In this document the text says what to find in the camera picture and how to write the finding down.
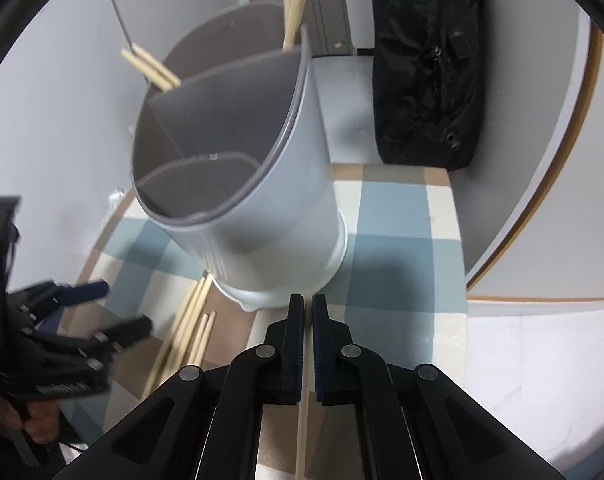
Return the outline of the person's left hand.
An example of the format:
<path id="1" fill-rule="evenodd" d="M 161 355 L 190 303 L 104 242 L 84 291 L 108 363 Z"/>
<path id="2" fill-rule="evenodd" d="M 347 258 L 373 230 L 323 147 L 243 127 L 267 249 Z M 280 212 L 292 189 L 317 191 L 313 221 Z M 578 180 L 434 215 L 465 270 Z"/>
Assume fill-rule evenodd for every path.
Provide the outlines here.
<path id="1" fill-rule="evenodd" d="M 55 400 L 26 404 L 28 417 L 23 420 L 14 407 L 0 398 L 0 423 L 13 430 L 24 430 L 37 444 L 54 442 L 59 436 L 59 404 Z"/>

